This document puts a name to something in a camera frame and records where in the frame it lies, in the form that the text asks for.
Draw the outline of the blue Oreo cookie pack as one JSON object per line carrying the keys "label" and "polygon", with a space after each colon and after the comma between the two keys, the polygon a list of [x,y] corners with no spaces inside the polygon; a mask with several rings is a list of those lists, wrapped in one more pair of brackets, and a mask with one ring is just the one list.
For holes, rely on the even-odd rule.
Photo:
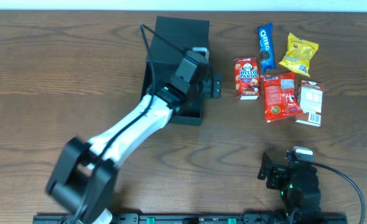
{"label": "blue Oreo cookie pack", "polygon": [[276,68],[272,31],[272,23],[258,27],[261,70],[263,73]]}

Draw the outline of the dark green cardboard box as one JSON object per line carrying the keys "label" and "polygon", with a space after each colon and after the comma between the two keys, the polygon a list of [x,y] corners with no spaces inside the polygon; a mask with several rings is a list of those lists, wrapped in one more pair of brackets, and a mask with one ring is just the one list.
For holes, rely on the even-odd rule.
{"label": "dark green cardboard box", "polygon": [[[187,50],[193,47],[208,47],[209,28],[210,22],[206,20],[157,16],[154,31],[179,49]],[[156,72],[156,83],[159,84],[162,78],[176,71],[183,56],[158,37],[152,39],[150,50]],[[202,123],[202,106],[203,100],[199,98],[180,115],[172,117],[170,122],[199,126]]]}

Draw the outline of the yellow snack bag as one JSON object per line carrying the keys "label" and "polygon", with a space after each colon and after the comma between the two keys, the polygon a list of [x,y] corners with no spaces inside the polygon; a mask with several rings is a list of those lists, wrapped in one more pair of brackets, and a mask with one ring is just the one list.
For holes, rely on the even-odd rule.
{"label": "yellow snack bag", "polygon": [[317,43],[300,39],[290,33],[287,38],[287,51],[279,65],[292,72],[309,77],[310,60],[318,50]]}

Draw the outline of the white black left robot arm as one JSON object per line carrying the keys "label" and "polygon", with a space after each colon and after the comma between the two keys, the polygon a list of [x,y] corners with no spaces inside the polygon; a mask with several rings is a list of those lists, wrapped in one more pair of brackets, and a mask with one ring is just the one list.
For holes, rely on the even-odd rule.
{"label": "white black left robot arm", "polygon": [[124,161],[172,117],[220,97],[221,74],[209,64],[180,65],[163,77],[152,65],[148,71],[151,83],[129,114],[87,142],[72,138],[62,149],[45,191],[72,215],[72,223],[102,223]]}

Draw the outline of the red snack bag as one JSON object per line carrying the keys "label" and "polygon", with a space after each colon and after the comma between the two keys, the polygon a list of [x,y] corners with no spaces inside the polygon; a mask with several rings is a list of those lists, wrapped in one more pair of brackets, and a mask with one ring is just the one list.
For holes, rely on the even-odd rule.
{"label": "red snack bag", "polygon": [[295,98],[295,73],[263,75],[264,115],[267,123],[303,113]]}

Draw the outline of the brown white carton box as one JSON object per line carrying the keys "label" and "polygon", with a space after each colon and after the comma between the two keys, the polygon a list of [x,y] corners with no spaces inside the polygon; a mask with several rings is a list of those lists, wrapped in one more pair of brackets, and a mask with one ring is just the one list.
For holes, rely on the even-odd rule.
{"label": "brown white carton box", "polygon": [[322,122],[324,84],[310,80],[301,80],[297,102],[303,113],[295,116],[295,122],[320,127]]}

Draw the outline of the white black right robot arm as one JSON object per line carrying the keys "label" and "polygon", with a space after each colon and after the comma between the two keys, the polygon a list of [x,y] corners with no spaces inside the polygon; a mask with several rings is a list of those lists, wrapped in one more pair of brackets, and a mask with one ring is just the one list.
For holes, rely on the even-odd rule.
{"label": "white black right robot arm", "polygon": [[317,169],[311,164],[313,152],[294,149],[287,151],[286,159],[287,165],[278,164],[264,153],[258,179],[265,180],[267,188],[280,192],[286,223],[323,223]]}

